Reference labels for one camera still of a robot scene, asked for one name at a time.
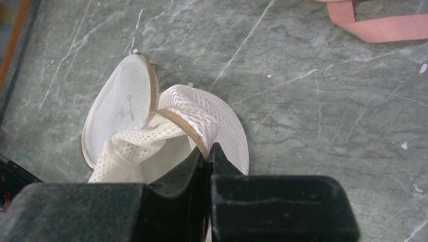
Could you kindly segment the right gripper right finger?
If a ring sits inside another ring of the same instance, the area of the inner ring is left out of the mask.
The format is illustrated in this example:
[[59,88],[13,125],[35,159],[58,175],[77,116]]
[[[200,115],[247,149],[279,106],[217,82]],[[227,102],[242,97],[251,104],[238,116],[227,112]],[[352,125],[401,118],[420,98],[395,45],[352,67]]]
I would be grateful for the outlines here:
[[346,192],[322,175],[244,175],[219,143],[209,154],[213,241],[358,241]]

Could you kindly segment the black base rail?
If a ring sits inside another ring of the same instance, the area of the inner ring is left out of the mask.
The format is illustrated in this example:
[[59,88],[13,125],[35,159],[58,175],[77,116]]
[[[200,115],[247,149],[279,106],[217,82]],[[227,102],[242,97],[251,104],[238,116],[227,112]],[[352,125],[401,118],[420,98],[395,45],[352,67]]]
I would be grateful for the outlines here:
[[1,154],[1,208],[4,213],[22,189],[40,182],[42,180]]

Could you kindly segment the pink floral laundry bag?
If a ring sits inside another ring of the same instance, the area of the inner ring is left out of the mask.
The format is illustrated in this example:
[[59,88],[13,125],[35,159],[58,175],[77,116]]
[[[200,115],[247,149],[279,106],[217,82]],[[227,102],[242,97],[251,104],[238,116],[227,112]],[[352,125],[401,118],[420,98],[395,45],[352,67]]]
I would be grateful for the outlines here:
[[369,43],[427,39],[427,14],[356,21],[353,1],[324,1],[333,23]]

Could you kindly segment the wooden rack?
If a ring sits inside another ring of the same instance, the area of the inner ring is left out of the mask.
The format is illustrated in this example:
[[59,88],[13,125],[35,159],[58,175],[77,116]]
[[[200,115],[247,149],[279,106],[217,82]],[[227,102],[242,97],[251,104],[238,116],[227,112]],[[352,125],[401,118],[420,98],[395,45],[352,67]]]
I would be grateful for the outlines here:
[[1,91],[29,5],[29,0],[1,1]]

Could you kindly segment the white mesh laundry bag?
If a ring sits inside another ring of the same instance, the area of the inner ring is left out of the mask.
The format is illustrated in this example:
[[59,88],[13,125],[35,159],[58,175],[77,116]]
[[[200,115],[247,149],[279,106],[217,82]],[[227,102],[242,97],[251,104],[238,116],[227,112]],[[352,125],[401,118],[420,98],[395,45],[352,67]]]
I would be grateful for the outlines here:
[[176,84],[160,92],[141,52],[125,57],[96,97],[84,124],[81,150],[90,183],[151,183],[194,149],[208,158],[219,143],[242,174],[249,172],[241,122],[216,95]]

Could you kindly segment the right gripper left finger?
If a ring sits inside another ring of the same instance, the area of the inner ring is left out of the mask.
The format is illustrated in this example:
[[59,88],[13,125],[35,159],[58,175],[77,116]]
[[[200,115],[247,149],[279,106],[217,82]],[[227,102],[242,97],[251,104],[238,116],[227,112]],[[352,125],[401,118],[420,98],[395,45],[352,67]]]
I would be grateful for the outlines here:
[[203,241],[204,163],[195,148],[150,184],[30,184],[1,221],[1,241]]

